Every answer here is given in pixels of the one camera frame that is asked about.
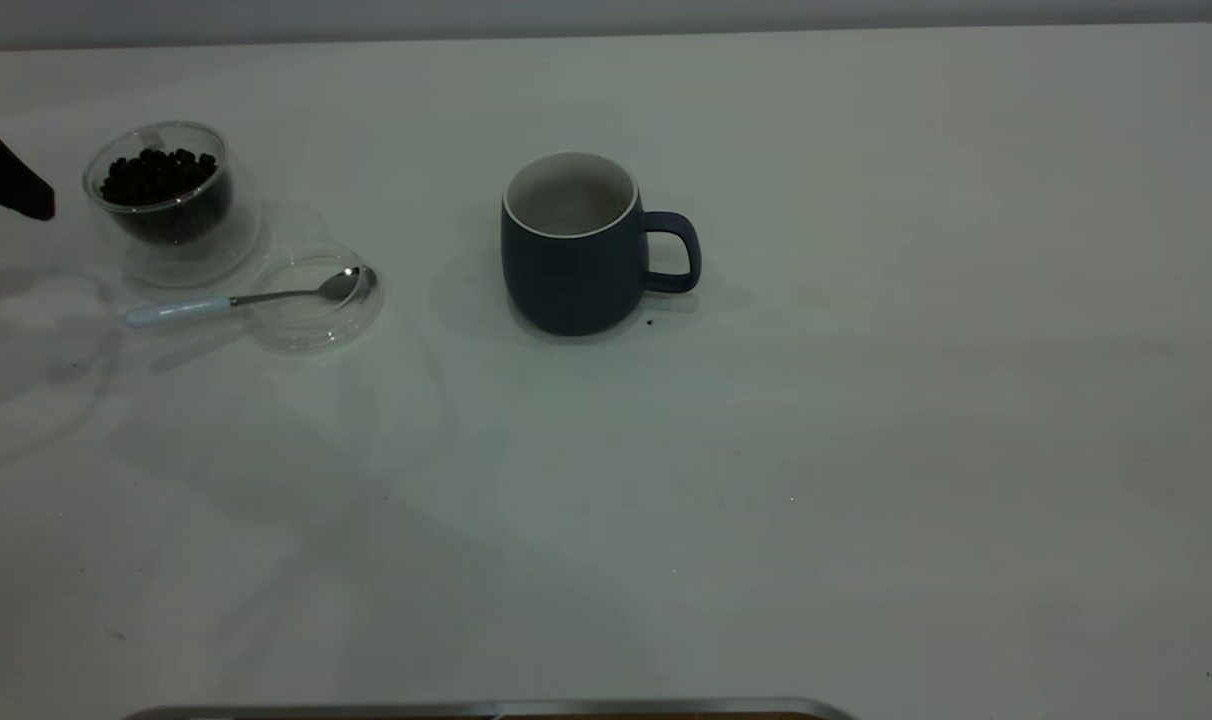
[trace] mug handle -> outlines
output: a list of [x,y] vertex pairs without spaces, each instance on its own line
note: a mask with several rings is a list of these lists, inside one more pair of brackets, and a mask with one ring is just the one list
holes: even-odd
[[702,261],[699,258],[699,236],[694,232],[694,225],[690,219],[685,219],[676,213],[646,213],[646,232],[665,232],[675,234],[682,239],[682,245],[687,246],[687,258],[690,259],[690,273],[684,275],[670,275],[667,273],[646,273],[646,290],[657,292],[688,292],[694,290],[699,281]]

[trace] white spoon handle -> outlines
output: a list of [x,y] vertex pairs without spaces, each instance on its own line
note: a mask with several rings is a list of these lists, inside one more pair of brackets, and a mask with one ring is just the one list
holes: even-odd
[[171,322],[171,320],[215,315],[217,313],[227,313],[230,309],[231,297],[185,299],[182,302],[171,302],[171,304],[166,305],[136,307],[133,310],[126,310],[126,314],[122,315],[122,322],[126,324],[127,328],[149,328],[153,325]]

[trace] white table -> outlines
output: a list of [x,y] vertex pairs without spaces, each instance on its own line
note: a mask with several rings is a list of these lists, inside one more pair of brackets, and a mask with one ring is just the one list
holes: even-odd
[[[118,327],[80,172],[171,118],[382,272],[354,345]],[[0,55],[0,719],[1212,718],[1212,25]],[[550,342],[498,196],[568,148],[705,275]]]

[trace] dark blue mug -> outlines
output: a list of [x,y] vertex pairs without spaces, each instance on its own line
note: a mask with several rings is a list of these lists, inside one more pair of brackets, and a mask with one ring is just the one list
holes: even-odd
[[[650,272],[646,233],[682,239],[690,273]],[[591,335],[638,307],[642,292],[688,292],[699,281],[690,219],[647,213],[619,164],[560,152],[527,165],[504,190],[504,282],[527,319],[555,335]]]

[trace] metal spoon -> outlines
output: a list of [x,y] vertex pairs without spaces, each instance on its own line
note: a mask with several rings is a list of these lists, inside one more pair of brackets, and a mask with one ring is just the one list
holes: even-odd
[[331,275],[331,278],[326,278],[326,282],[322,282],[318,290],[287,290],[282,292],[265,292],[264,295],[207,297],[207,299],[170,302],[166,305],[136,307],[133,310],[126,310],[126,314],[122,315],[122,322],[126,324],[127,328],[149,328],[153,325],[171,322],[171,320],[227,313],[234,309],[234,307],[253,305],[255,302],[280,301],[284,297],[301,297],[305,295],[315,295],[316,297],[321,297],[322,301],[342,302],[347,299],[347,296],[353,295],[353,291],[358,287],[358,282],[362,281],[364,278],[367,278],[368,282],[373,282],[375,270],[365,268],[365,265],[360,265],[360,268],[344,268]]

